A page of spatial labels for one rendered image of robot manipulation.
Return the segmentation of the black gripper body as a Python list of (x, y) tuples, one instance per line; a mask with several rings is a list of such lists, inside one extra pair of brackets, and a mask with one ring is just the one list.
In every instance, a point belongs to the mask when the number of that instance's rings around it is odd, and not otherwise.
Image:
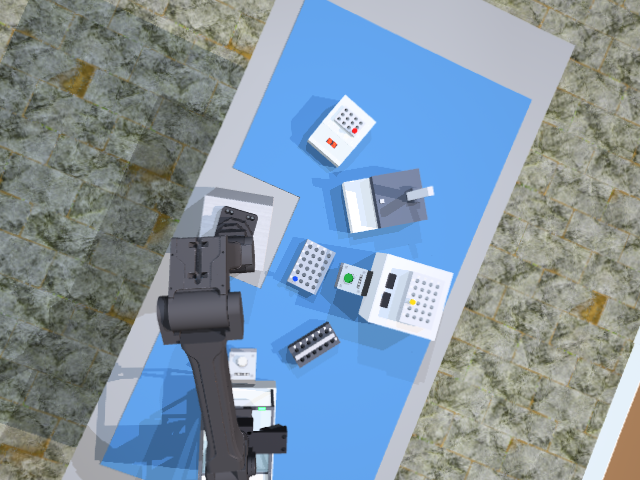
[[(252, 417), (252, 408), (251, 407), (243, 407), (243, 408), (235, 408), (236, 410), (236, 417), (237, 418), (253, 418)], [(247, 434), (241, 430), (242, 433), (244, 433), (246, 436)], [(247, 436), (248, 438), (248, 436)], [(248, 438), (248, 442), (249, 442), (249, 438)]]

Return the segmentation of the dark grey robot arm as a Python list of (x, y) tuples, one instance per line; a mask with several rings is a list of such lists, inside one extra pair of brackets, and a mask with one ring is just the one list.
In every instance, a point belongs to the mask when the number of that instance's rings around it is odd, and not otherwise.
[[(207, 440), (206, 480), (249, 480), (256, 454), (287, 454), (286, 425), (253, 431), (254, 418), (236, 417), (225, 352), (227, 341), (244, 337), (241, 292), (230, 292), (229, 269), (255, 272), (257, 221), (256, 214), (224, 206), (214, 236), (171, 238), (168, 296), (157, 300), (163, 345), (181, 344), (192, 367)], [(252, 254), (244, 245), (252, 245)]]

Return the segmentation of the blue bench mat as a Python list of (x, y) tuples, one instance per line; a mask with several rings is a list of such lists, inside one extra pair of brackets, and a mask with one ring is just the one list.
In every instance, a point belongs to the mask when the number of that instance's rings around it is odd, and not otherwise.
[[(375, 125), (337, 168), (308, 139), (348, 96)], [(341, 263), (376, 252), (459, 270), (529, 99), (328, 0), (305, 0), (234, 164), (300, 200), (262, 288), (241, 291), (256, 381), (276, 381), (287, 454), (272, 480), (374, 480), (431, 340), (359, 315)], [(351, 233), (342, 183), (419, 168), (428, 220)], [(306, 240), (335, 256), (316, 295), (287, 281)], [(446, 302), (447, 302), (446, 299)], [(445, 304), (446, 304), (445, 302)], [(301, 369), (288, 346), (329, 322), (340, 344)], [(201, 410), (181, 344), (161, 333), (100, 465), (198, 480)]]

